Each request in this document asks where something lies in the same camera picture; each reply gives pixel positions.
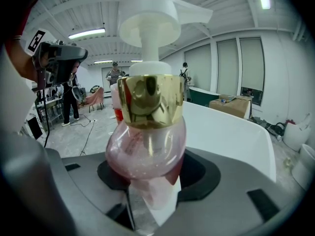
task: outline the white wall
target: white wall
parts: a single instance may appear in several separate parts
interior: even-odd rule
[[[101,68],[84,68],[79,66],[76,73],[78,83],[81,87],[85,88],[86,92],[89,92],[91,87],[98,85],[103,87],[102,69]]]
[[[312,112],[315,117],[315,44],[308,40],[305,43],[292,41],[287,32],[271,30],[240,31],[206,39],[185,47],[175,54],[162,59],[173,64],[183,63],[184,52],[211,44],[212,79],[211,91],[216,92],[218,72],[217,42],[239,38],[260,37],[265,60],[265,82],[261,106],[253,105],[253,115],[268,122],[284,122],[287,118],[299,122],[306,113]],[[313,141],[315,140],[315,123],[313,124]]]

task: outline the concrete floor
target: concrete floor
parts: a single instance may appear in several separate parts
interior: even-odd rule
[[[73,117],[70,118],[70,122],[73,122],[72,125],[80,123],[85,126],[89,124],[89,121],[82,116],[85,115],[91,120],[91,123],[86,127],[82,127],[81,125],[62,127],[62,121],[54,124],[54,129],[48,138],[47,148],[59,151],[61,157],[78,156],[83,150],[91,131],[84,152],[86,154],[104,153],[108,140],[117,127],[116,119],[110,118],[114,115],[111,98],[104,99],[104,106],[103,110],[100,109],[100,106],[97,109],[94,107],[95,111],[91,111],[91,113],[89,113],[89,107],[83,107],[79,109],[79,114],[81,114],[79,121],[74,122]],[[296,164],[299,154],[291,150],[283,142],[278,142],[274,136],[271,136],[271,141],[276,159],[276,183],[284,188],[294,199],[302,197],[304,190],[291,174],[291,169]],[[130,199],[132,201],[132,211],[137,231],[141,235],[153,233],[158,228],[158,225],[146,208],[143,199],[132,189],[130,189]]]

